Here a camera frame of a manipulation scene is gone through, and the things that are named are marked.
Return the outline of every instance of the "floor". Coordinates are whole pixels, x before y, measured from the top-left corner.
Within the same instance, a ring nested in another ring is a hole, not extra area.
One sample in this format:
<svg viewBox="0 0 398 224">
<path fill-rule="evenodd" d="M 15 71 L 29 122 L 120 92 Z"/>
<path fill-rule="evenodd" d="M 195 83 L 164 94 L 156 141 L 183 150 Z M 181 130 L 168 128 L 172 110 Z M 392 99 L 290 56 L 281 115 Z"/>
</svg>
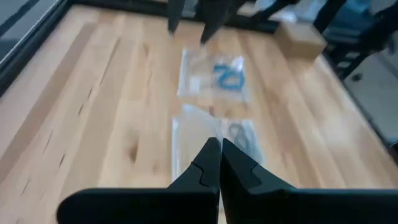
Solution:
<svg viewBox="0 0 398 224">
<path fill-rule="evenodd" d="M 377 12 L 394 1 L 372 1 L 372 11 Z M 398 44 L 398 33 L 393 38 Z M 363 74 L 363 78 L 354 82 L 351 77 L 358 73 Z M 345 84 L 385 141 L 389 144 L 398 141 L 398 52 L 391 55 L 383 50 L 370 56 L 345 80 Z"/>
<path fill-rule="evenodd" d="M 251 101 L 179 98 L 182 49 L 199 48 L 203 26 L 181 22 L 172 38 L 165 27 L 126 12 L 67 14 L 0 101 L 1 223 L 55 223 L 60 201 L 87 187 L 168 186 L 183 103 L 253 120 L 262 166 L 296 187 L 398 187 L 394 161 L 322 58 L 286 61 L 272 36 L 221 29 L 205 47 L 247 59 Z"/>
</svg>

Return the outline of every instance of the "wood grain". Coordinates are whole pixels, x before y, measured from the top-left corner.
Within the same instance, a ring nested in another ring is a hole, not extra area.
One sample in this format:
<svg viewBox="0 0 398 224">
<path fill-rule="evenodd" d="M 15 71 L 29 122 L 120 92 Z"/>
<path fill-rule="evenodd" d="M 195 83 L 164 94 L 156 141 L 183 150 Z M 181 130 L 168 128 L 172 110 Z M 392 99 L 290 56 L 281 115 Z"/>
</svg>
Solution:
<svg viewBox="0 0 398 224">
<path fill-rule="evenodd" d="M 0 100 L 0 223 L 55 223 L 60 201 L 86 187 L 168 186 L 184 103 L 253 120 L 265 167 L 296 187 L 398 186 L 396 165 L 321 57 L 285 60 L 269 35 L 222 29 L 205 47 L 245 58 L 252 102 L 177 98 L 182 49 L 199 48 L 203 26 L 181 22 L 174 37 L 166 27 L 68 12 Z"/>
</svg>

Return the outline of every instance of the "plastic bag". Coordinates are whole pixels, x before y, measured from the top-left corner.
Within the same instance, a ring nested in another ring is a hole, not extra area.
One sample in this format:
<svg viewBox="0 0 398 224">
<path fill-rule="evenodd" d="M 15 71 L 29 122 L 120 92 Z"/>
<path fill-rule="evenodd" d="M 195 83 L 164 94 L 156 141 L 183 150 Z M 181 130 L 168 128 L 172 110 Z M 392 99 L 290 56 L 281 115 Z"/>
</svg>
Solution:
<svg viewBox="0 0 398 224">
<path fill-rule="evenodd" d="M 243 57 L 183 50 L 177 96 L 247 101 Z"/>
<path fill-rule="evenodd" d="M 214 118 L 196 106 L 183 105 L 182 114 L 174 117 L 172 124 L 173 181 L 188 168 L 210 137 L 216 137 L 220 142 L 223 138 L 229 139 L 256 162 L 264 165 L 264 156 L 249 119 Z"/>
<path fill-rule="evenodd" d="M 208 138 L 222 142 L 220 123 L 206 111 L 183 105 L 182 114 L 173 118 L 172 180 L 179 177 L 197 156 Z"/>
</svg>

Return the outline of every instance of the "metal frame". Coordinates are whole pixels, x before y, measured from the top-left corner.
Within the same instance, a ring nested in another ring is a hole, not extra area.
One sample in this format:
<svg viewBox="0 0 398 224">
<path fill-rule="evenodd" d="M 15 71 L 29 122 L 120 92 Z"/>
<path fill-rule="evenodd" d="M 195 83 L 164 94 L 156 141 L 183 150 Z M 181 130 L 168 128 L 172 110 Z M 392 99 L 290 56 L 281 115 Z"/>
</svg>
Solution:
<svg viewBox="0 0 398 224">
<path fill-rule="evenodd" d="M 29 60 L 34 56 L 36 51 L 41 47 L 46 38 L 52 33 L 57 24 L 61 21 L 64 15 L 68 12 L 74 4 L 81 4 L 93 7 L 102 7 L 107 9 L 115 9 L 120 11 L 129 11 L 148 14 L 152 16 L 162 16 L 167 17 L 167 3 L 166 2 L 155 2 L 149 0 L 132 0 L 132 1 L 122 1 L 122 0 L 59 0 L 59 2 L 54 5 L 51 11 L 49 11 L 42 19 L 39 21 L 37 26 L 31 30 L 12 51 L 0 62 L 0 97 L 8 89 L 11 83 L 16 79 L 18 74 L 22 71 Z M 197 17 L 186 17 L 182 16 L 181 19 L 193 22 L 203 22 Z M 265 33 L 274 33 L 279 25 L 276 21 L 260 21 L 253 23 L 252 19 L 248 16 L 235 15 L 233 16 L 225 26 L 234 27 L 238 29 L 253 30 Z M 361 51 L 361 45 L 359 43 L 359 36 L 353 35 L 352 30 L 339 30 L 332 34 L 327 34 L 325 36 L 326 41 L 330 45 L 338 46 L 341 49 L 350 49 L 352 51 Z M 348 72 L 353 70 L 360 61 L 353 61 L 353 65 L 349 68 L 342 70 L 337 67 L 339 62 L 335 58 L 329 57 L 328 51 L 326 50 L 324 56 L 328 58 L 328 62 L 336 71 L 340 74 L 348 75 Z M 367 52 L 361 52 L 360 57 L 366 58 L 368 56 Z"/>
</svg>

